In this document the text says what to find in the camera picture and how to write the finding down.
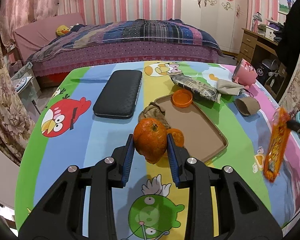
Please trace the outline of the orange snack wrapper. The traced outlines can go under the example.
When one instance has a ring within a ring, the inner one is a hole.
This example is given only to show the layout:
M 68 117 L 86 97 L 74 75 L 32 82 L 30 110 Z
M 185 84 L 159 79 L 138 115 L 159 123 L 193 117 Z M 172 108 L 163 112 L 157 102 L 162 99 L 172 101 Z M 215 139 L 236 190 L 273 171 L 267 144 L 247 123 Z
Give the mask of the orange snack wrapper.
M 263 167 L 263 175 L 271 183 L 279 174 L 291 132 L 287 127 L 290 115 L 284 108 L 279 107 L 275 111 L 272 121 L 271 137 Z

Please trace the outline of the grey printed foil packet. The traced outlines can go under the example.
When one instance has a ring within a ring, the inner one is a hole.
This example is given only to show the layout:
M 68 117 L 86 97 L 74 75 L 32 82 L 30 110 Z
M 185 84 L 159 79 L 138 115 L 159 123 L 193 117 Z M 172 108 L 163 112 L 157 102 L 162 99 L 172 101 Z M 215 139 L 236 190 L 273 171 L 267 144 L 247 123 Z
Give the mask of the grey printed foil packet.
M 191 91 L 193 94 L 197 94 L 202 98 L 216 103 L 220 103 L 221 101 L 221 93 L 209 84 L 202 83 L 184 74 L 170 75 L 170 78 L 175 85 L 183 87 L 184 89 Z

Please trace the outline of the orange plastic cap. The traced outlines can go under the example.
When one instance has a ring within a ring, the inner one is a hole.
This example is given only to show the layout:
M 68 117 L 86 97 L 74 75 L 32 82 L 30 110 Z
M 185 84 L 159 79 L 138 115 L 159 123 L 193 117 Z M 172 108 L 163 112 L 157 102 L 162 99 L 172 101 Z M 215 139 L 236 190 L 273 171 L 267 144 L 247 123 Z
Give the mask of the orange plastic cap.
M 189 90 L 179 89 L 172 94 L 172 103 L 179 108 L 186 108 L 192 103 L 193 95 Z

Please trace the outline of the brown paper wad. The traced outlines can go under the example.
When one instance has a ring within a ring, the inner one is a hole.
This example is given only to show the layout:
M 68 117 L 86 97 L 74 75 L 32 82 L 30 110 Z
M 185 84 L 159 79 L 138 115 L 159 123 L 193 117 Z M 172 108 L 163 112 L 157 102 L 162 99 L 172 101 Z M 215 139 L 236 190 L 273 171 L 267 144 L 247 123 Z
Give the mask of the brown paper wad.
M 170 129 L 171 126 L 166 120 L 166 111 L 160 107 L 156 102 L 151 102 L 138 116 L 138 122 L 145 118 L 154 118 L 160 121 L 166 129 Z

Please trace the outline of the black box under desk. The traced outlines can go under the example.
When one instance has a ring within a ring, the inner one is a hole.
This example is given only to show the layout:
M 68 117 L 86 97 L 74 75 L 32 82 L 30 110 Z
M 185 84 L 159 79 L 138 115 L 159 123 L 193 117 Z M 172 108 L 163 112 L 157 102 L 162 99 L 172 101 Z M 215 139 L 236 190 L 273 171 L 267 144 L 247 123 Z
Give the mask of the black box under desk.
M 255 67 L 257 72 L 257 81 L 264 85 L 269 78 L 269 73 L 272 72 L 271 66 L 268 63 L 260 63 L 257 67 Z

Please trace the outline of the pink piggy bank mug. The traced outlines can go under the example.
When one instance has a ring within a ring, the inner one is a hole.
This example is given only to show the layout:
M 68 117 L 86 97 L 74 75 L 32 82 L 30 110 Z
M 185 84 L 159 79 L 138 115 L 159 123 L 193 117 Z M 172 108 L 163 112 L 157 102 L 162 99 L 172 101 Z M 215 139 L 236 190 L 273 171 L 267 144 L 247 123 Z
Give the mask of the pink piggy bank mug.
M 245 89 L 249 89 L 256 82 L 256 79 L 257 72 L 255 68 L 245 59 L 241 59 L 234 70 L 232 80 L 243 85 Z

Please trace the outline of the brown rectangular tray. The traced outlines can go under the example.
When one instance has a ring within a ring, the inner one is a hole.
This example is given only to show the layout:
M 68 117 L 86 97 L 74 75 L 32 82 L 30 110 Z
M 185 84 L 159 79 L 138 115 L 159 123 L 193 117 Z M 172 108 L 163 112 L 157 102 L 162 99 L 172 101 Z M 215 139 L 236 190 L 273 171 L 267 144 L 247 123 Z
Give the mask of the brown rectangular tray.
M 195 103 L 179 108 L 172 103 L 171 95 L 154 102 L 165 110 L 168 124 L 182 131 L 184 147 L 190 156 L 206 162 L 227 148 L 226 137 Z

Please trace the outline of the floral curtain left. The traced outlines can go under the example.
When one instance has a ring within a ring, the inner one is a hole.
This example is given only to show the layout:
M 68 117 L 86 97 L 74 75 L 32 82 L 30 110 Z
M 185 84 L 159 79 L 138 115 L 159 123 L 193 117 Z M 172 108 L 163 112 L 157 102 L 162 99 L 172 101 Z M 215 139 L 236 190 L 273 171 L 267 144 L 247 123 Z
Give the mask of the floral curtain left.
M 0 151 L 20 165 L 35 126 L 9 76 L 0 45 Z

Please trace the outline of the wooden desk with drawers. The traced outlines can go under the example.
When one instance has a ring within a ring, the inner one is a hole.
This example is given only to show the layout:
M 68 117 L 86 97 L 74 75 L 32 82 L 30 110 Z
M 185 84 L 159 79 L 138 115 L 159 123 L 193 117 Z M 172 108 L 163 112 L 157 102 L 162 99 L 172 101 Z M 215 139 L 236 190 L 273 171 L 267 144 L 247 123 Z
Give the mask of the wooden desk with drawers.
M 275 51 L 277 43 L 248 29 L 242 30 L 243 37 L 236 64 L 244 59 L 256 70 L 263 66 L 271 72 L 276 71 L 281 64 Z

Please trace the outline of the desk lamp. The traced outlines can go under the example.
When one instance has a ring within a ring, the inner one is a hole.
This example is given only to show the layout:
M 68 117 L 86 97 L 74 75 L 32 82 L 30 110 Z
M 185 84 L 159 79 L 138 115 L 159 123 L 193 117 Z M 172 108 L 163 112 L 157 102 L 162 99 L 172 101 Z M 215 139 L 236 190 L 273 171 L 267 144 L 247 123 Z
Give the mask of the desk lamp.
M 260 12 L 256 12 L 252 16 L 251 31 L 255 31 L 258 22 L 262 22 L 262 15 Z

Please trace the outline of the white bedside stool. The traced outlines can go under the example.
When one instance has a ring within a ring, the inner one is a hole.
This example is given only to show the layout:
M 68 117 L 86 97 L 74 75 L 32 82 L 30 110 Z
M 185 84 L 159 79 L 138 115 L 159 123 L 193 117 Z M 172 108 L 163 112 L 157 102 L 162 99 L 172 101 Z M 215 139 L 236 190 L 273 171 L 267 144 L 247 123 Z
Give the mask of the white bedside stool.
M 37 122 L 40 110 L 36 101 L 41 95 L 41 90 L 32 67 L 33 64 L 27 62 L 12 76 L 12 83 L 30 118 Z

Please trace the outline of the black rectangular case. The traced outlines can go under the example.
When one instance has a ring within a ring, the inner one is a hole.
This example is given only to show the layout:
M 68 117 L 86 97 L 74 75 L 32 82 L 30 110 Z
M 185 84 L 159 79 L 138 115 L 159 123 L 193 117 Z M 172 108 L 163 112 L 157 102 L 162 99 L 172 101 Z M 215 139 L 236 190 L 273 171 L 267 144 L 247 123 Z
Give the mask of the black rectangular case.
M 101 118 L 129 119 L 133 116 L 141 88 L 142 72 L 116 70 L 112 73 L 94 106 Z

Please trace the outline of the white wardrobe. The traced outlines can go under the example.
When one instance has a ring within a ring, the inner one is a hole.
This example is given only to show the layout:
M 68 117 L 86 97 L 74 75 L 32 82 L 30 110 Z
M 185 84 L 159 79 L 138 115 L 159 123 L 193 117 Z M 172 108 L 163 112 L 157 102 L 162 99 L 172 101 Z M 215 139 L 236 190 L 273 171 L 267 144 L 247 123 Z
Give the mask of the white wardrobe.
M 248 0 L 181 0 L 180 19 L 209 33 L 225 52 L 238 54 L 248 18 Z

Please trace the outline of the bed with plaid quilt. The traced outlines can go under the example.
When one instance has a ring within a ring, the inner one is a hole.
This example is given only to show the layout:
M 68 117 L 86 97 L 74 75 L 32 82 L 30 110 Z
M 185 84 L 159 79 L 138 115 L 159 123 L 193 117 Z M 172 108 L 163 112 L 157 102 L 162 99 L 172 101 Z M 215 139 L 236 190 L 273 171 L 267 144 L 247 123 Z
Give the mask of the bed with plaid quilt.
M 70 32 L 57 36 L 60 25 Z M 222 55 L 209 33 L 180 19 L 85 25 L 75 13 L 30 23 L 13 36 L 23 63 L 31 62 L 35 77 L 47 83 L 59 83 L 86 66 L 147 60 L 216 63 Z

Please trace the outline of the yellow duck plush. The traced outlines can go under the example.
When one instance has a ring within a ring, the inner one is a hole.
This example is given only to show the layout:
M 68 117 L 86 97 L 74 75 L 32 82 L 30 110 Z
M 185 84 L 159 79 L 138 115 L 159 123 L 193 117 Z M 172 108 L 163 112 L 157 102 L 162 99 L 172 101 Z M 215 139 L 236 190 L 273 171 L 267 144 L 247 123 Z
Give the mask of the yellow duck plush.
M 57 36 L 62 36 L 67 34 L 68 32 L 70 32 L 70 29 L 65 26 L 65 25 L 60 25 L 57 29 L 56 29 L 56 35 Z

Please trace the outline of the pink window curtain left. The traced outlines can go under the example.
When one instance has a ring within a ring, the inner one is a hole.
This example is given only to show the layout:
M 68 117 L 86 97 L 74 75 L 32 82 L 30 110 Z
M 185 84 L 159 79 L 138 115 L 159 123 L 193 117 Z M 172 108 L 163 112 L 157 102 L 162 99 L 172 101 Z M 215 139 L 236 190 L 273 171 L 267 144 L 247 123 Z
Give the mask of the pink window curtain left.
M 56 16 L 59 0 L 1 0 L 0 36 L 7 48 L 14 44 L 13 31 L 32 22 Z

